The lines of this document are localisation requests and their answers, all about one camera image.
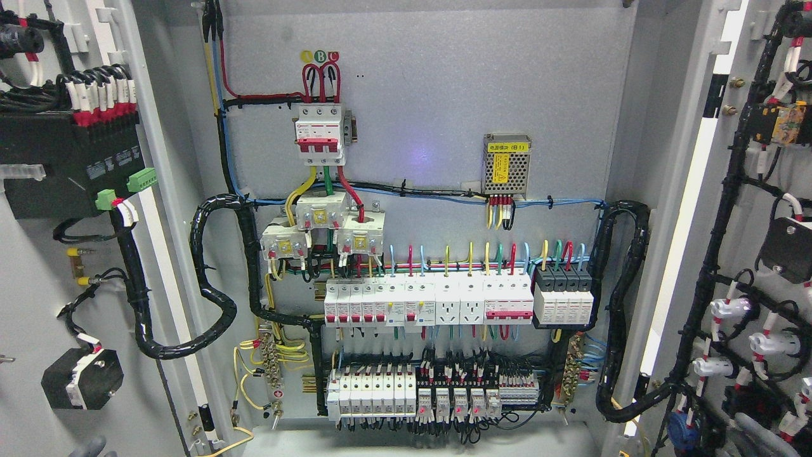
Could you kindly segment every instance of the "green terminal connector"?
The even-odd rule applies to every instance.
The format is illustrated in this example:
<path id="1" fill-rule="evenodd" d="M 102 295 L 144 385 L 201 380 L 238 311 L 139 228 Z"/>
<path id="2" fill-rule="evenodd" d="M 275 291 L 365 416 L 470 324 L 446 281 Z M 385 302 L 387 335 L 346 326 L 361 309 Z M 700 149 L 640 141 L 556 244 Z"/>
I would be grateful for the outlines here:
<path id="1" fill-rule="evenodd" d="M 113 209 L 113 201 L 118 198 L 115 196 L 115 190 L 104 189 L 96 194 L 96 208 L 99 211 L 110 211 Z"/>
<path id="2" fill-rule="evenodd" d="M 138 173 L 134 173 L 127 179 L 127 190 L 134 194 L 138 194 L 151 185 L 158 182 L 158 175 L 155 174 L 155 168 L 144 168 Z"/>

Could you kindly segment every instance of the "open cabinet door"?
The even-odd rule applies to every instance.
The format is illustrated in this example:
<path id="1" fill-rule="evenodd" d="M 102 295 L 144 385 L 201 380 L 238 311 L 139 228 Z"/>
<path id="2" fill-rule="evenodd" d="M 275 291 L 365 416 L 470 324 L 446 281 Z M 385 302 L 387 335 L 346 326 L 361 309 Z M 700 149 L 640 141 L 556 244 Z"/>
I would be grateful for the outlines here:
<path id="1" fill-rule="evenodd" d="M 757 435 L 746 424 L 739 424 L 750 442 L 777 442 L 771 445 L 782 448 L 776 455 L 809 452 L 803 443 L 808 430 L 793 440 L 795 428 L 802 429 L 806 423 L 806 408 L 798 402 L 803 399 L 805 382 L 812 381 L 804 381 L 804 376 L 812 374 L 806 365 L 806 335 L 812 316 L 803 281 L 808 278 L 793 284 L 797 278 L 788 281 L 792 275 L 784 268 L 787 263 L 794 265 L 787 260 L 789 253 L 808 252 L 810 246 L 797 238 L 791 248 L 784 246 L 783 237 L 795 233 L 795 227 L 788 231 L 783 227 L 782 236 L 775 237 L 777 223 L 771 221 L 771 208 L 776 220 L 783 222 L 780 219 L 788 220 L 790 213 L 781 203 L 782 196 L 810 195 L 809 180 L 801 173 L 809 171 L 812 161 L 808 144 L 789 144 L 796 138 L 772 136 L 776 122 L 763 116 L 777 107 L 777 102 L 772 107 L 761 104 L 773 91 L 767 82 L 779 80 L 781 86 L 782 74 L 790 71 L 784 65 L 792 38 L 781 39 L 788 31 L 785 24 L 777 32 L 773 29 L 783 4 L 742 2 L 741 12 L 729 15 L 725 26 L 725 33 L 732 34 L 727 38 L 733 43 L 731 55 L 715 58 L 708 106 L 711 98 L 718 98 L 716 110 L 706 110 L 696 136 L 678 229 L 663 275 L 665 286 L 656 299 L 652 334 L 642 357 L 641 370 L 650 370 L 653 385 L 678 380 L 683 372 L 688 375 L 687 400 L 681 394 L 673 395 L 641 420 L 650 448 L 658 446 L 658 437 L 668 434 L 667 440 L 659 440 L 659 445 L 666 447 L 660 450 L 662 455 L 705 455 L 701 452 L 716 448 L 724 448 L 730 455 L 744 455 L 738 453 L 732 440 L 740 447 L 746 440 L 734 430 L 736 427 L 728 427 L 734 417 L 739 422 L 737 412 L 749 414 L 771 429 Z M 795 2 L 785 8 L 798 11 L 804 4 Z M 792 92 L 795 94 L 783 98 L 778 93 L 787 112 L 799 106 L 794 100 L 803 106 L 805 89 L 799 85 Z M 769 133 L 758 131 L 761 122 L 769 124 Z M 778 130 L 788 128 L 787 124 L 777 124 Z M 808 141 L 801 137 L 797 142 Z M 792 195 L 785 199 L 787 204 L 796 203 L 798 213 L 799 204 Z M 728 285 L 730 278 L 739 280 L 734 281 L 737 288 Z M 793 341 L 787 344 L 799 347 L 778 344 L 786 342 L 784 337 Z M 795 450 L 789 442 L 794 442 Z"/>

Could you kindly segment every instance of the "ribbed black conduit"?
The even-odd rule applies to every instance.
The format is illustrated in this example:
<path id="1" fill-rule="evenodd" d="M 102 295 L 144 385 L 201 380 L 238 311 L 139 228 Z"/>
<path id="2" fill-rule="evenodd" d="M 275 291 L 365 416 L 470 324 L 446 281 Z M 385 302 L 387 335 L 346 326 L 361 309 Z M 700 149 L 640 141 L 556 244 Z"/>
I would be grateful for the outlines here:
<path id="1" fill-rule="evenodd" d="M 123 217 L 118 211 L 110 211 L 110 221 L 116 232 L 124 229 Z M 211 328 L 191 341 L 175 346 L 164 346 L 156 342 L 153 339 L 152 316 L 149 312 L 149 288 L 138 254 L 138 246 L 132 237 L 132 232 L 125 232 L 118 238 L 118 242 L 121 257 L 124 260 L 124 269 L 128 276 L 128 281 L 125 282 L 127 300 L 136 317 L 136 344 L 145 355 L 160 360 L 179 359 L 192 355 L 214 342 L 234 322 L 234 318 L 237 316 L 237 306 L 234 302 L 219 290 L 211 288 L 204 292 L 204 288 L 201 286 L 201 293 L 222 310 L 219 319 Z"/>

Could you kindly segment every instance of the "red wire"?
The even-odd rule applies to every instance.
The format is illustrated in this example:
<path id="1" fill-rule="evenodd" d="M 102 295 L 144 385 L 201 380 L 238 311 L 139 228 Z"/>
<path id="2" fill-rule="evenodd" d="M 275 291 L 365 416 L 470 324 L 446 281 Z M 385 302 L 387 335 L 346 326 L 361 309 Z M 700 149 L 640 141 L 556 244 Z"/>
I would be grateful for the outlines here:
<path id="1" fill-rule="evenodd" d="M 513 274 L 514 270 L 516 270 L 516 243 L 510 248 L 510 274 Z"/>
<path id="2" fill-rule="evenodd" d="M 567 249 L 569 249 L 569 257 L 567 258 L 567 264 L 564 266 L 564 270 L 569 271 L 570 265 L 572 265 L 572 241 L 564 245 L 564 252 L 561 255 L 562 260 L 567 257 Z"/>
<path id="3" fill-rule="evenodd" d="M 358 193 L 352 188 L 349 182 L 347 182 L 347 178 L 344 177 L 344 167 L 336 167 L 339 169 L 339 181 L 341 181 L 341 185 L 344 186 L 344 190 L 350 193 L 352 199 L 355 200 L 356 205 L 358 206 L 358 222 L 364 223 L 364 203 L 361 201 L 361 197 L 358 196 Z M 412 257 L 409 256 L 408 262 L 412 262 Z"/>
<path id="4" fill-rule="evenodd" d="M 335 62 L 325 62 L 320 67 L 320 69 L 322 70 L 322 79 L 324 78 L 325 68 L 330 66 L 335 68 L 335 96 L 333 97 L 333 102 L 338 103 L 339 98 L 341 97 L 341 70 L 339 70 L 339 65 Z"/>
<path id="5" fill-rule="evenodd" d="M 324 94 L 324 75 L 322 74 L 321 68 L 319 68 L 315 63 L 308 63 L 302 67 L 302 84 L 304 85 L 304 97 L 302 97 L 302 99 L 305 103 L 312 103 L 313 95 L 310 93 L 310 85 L 307 81 L 308 68 L 312 68 L 316 72 L 316 77 L 319 80 L 319 98 Z"/>
<path id="6" fill-rule="evenodd" d="M 414 276 L 412 274 L 412 245 L 408 245 L 408 275 Z"/>
<path id="7" fill-rule="evenodd" d="M 264 99 L 272 99 L 272 98 L 288 98 L 288 97 L 302 97 L 305 96 L 301 92 L 294 92 L 292 94 L 250 94 L 250 95 L 240 95 L 234 92 L 231 87 L 228 85 L 228 74 L 226 72 L 226 47 L 223 45 L 222 40 L 220 40 L 220 72 L 222 73 L 222 85 L 226 88 L 226 91 L 231 94 L 232 97 L 235 98 L 245 98 L 248 100 L 264 100 Z"/>

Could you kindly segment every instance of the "yellow wire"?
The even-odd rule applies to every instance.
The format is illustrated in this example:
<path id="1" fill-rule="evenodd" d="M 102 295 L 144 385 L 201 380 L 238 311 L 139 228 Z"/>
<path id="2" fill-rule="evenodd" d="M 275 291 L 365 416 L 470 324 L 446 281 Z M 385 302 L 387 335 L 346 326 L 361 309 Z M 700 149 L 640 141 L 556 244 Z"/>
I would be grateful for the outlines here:
<path id="1" fill-rule="evenodd" d="M 263 411 L 263 408 L 254 403 L 251 397 L 248 396 L 248 393 L 245 392 L 245 380 L 248 379 L 249 376 L 251 376 L 249 373 L 245 373 L 243 375 L 243 379 L 240 380 L 240 392 L 242 393 L 243 398 L 245 398 L 245 401 L 248 402 L 248 404 L 251 405 L 252 408 L 259 411 Z"/>
<path id="2" fill-rule="evenodd" d="M 316 175 L 316 168 L 310 167 L 310 176 L 308 179 L 287 196 L 287 201 L 285 202 L 285 214 L 287 215 L 287 222 L 290 223 L 291 227 L 296 225 L 296 220 L 293 218 L 293 201 L 296 200 L 296 197 L 304 194 L 307 189 L 310 189 L 310 187 L 313 186 L 313 183 L 316 182 Z"/>
<path id="3" fill-rule="evenodd" d="M 490 275 L 490 242 L 485 242 L 485 274 Z"/>
<path id="4" fill-rule="evenodd" d="M 615 397 L 611 398 L 611 404 L 615 409 L 623 409 L 623 406 L 615 400 Z M 643 428 L 640 426 L 640 423 L 637 422 L 637 419 L 631 419 L 629 422 L 637 426 L 637 431 L 640 432 L 640 443 L 643 445 L 643 456 L 649 457 L 649 455 L 651 455 L 651 451 L 649 450 L 649 438 L 646 437 L 646 433 L 643 432 Z"/>
<path id="5" fill-rule="evenodd" d="M 209 91 L 211 92 L 211 106 L 214 108 L 214 115 L 217 115 L 217 110 L 220 103 L 217 100 L 217 87 L 214 84 L 214 67 L 212 67 L 212 55 L 209 43 L 203 43 L 203 52 L 205 53 L 206 71 L 209 73 Z"/>
<path id="6" fill-rule="evenodd" d="M 237 446 L 241 446 L 241 445 L 253 440 L 253 433 L 251 432 L 251 430 L 243 429 L 242 427 L 232 427 L 231 429 L 237 430 L 237 431 L 242 432 L 242 433 L 245 433 L 248 436 L 241 439 L 241 440 L 239 440 L 238 442 L 235 442 L 235 443 L 230 444 L 230 445 L 228 445 L 226 447 L 223 447 L 222 449 L 218 450 L 217 452 L 215 452 L 213 454 L 202 455 L 201 457 L 217 457 L 218 455 L 222 455 L 225 452 L 228 452 L 229 450 L 232 450 Z"/>
<path id="7" fill-rule="evenodd" d="M 547 271 L 547 251 L 550 249 L 550 243 L 544 240 L 544 247 L 542 248 L 542 271 Z"/>
<path id="8" fill-rule="evenodd" d="M 473 276 L 473 242 L 468 243 L 468 276 Z"/>
<path id="9" fill-rule="evenodd" d="M 270 260 L 270 274 L 274 276 L 274 279 L 277 281 L 281 281 L 282 278 L 279 277 L 279 272 L 276 270 L 276 259 Z"/>

